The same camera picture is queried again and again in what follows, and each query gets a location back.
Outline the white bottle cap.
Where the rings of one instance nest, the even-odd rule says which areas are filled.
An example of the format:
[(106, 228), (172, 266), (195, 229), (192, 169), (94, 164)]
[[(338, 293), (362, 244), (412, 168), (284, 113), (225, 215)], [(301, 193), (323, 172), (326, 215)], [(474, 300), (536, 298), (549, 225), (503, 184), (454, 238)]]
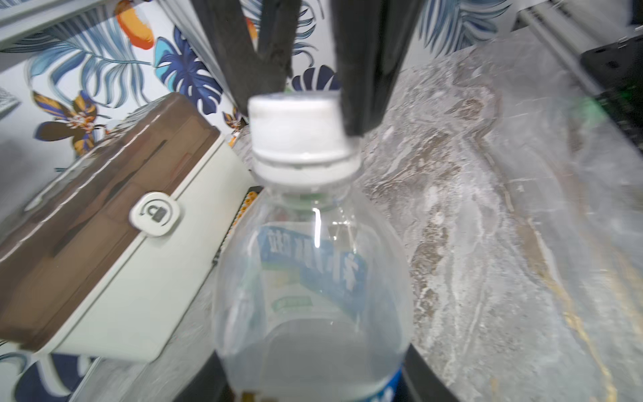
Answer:
[(254, 156), (265, 162), (314, 165), (357, 154), (360, 140), (346, 134), (337, 91), (282, 92), (249, 99)]

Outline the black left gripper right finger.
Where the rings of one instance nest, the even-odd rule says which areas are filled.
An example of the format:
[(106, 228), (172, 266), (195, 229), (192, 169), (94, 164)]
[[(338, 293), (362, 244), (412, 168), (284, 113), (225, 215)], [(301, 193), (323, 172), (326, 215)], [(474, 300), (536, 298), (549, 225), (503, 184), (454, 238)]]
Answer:
[(399, 381), (399, 402), (459, 402), (412, 344)]

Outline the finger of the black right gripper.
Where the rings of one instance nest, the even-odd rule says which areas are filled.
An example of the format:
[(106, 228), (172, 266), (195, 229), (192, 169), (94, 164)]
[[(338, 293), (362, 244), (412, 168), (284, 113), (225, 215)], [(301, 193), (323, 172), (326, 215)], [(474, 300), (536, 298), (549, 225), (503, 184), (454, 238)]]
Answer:
[(192, 5), (240, 112), (248, 112), (249, 99), (255, 95), (285, 90), (293, 74), (300, 1), (262, 3), (257, 45), (239, 1), (200, 0)]
[(336, 74), (350, 137), (381, 124), (424, 6), (420, 0), (331, 2)]

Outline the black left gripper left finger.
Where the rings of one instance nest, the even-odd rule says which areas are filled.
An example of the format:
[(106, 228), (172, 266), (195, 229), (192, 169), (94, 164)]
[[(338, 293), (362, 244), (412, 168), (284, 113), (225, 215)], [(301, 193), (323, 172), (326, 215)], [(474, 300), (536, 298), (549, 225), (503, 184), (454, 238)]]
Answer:
[(231, 388), (216, 352), (212, 353), (174, 402), (231, 402)]

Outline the clear plastic water bottle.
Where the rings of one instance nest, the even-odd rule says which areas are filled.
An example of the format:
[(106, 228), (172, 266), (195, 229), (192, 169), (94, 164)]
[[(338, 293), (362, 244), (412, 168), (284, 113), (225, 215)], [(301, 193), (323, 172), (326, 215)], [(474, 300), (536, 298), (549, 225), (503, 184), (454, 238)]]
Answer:
[(359, 161), (254, 157), (262, 186), (215, 271), (215, 351), (237, 401), (391, 401), (413, 336), (400, 238), (359, 189)]

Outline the aluminium front rail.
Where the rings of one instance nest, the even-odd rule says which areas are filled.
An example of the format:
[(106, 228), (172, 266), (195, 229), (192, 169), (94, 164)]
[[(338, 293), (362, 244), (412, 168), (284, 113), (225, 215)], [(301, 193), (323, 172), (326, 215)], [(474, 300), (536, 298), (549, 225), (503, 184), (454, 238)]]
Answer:
[(522, 1), (517, 18), (594, 95), (599, 85), (580, 64), (582, 53), (642, 36), (641, 1)]

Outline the brown lid storage box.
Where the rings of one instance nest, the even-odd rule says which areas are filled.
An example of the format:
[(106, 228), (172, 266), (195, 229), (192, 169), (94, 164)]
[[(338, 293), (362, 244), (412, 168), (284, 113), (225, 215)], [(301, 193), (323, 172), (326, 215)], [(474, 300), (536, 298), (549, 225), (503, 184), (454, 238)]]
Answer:
[(2, 340), (155, 360), (253, 185), (187, 97), (139, 108), (3, 222)]

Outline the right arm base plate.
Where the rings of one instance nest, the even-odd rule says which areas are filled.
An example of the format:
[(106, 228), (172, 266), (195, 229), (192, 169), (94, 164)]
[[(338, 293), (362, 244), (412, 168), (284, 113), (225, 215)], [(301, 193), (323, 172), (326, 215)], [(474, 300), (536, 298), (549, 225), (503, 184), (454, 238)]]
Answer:
[(625, 137), (642, 149), (642, 36), (582, 53), (580, 64), (599, 85), (597, 101)]

